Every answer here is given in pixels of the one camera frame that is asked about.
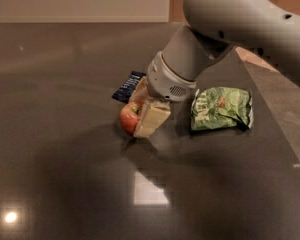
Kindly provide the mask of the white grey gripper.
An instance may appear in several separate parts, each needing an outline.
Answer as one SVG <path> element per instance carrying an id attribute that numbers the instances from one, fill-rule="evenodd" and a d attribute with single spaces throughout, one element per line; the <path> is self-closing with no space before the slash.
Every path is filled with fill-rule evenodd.
<path id="1" fill-rule="evenodd" d="M 149 93 L 151 97 L 170 102 L 182 102 L 188 98 L 196 85 L 196 81 L 185 80 L 171 70 L 164 61 L 163 53 L 159 51 L 149 64 L 146 77 L 141 78 L 129 101 L 143 103 Z M 146 100 L 133 136 L 136 138 L 150 137 L 170 116 L 169 101 Z"/>

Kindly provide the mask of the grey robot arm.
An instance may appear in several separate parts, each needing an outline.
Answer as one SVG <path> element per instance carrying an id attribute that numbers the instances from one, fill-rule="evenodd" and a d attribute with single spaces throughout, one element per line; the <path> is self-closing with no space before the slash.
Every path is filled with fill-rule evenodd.
<path id="1" fill-rule="evenodd" d="M 187 23 L 148 66 L 131 101 L 142 105 L 132 135 L 147 138 L 184 101 L 201 72 L 238 46 L 300 87 L 300 16 L 269 0 L 183 0 Z"/>

